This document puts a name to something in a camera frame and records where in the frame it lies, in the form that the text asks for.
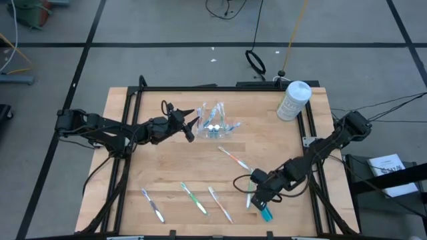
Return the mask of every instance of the white plastic jar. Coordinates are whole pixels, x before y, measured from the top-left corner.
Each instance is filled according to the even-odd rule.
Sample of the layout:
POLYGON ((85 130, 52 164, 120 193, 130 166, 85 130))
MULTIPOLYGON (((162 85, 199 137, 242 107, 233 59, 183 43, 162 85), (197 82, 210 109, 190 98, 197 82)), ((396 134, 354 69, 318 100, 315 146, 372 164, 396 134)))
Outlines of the white plastic jar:
POLYGON ((312 88, 302 81, 294 81, 286 89, 285 96, 276 111, 284 121, 291 121, 304 108, 312 96, 312 88))

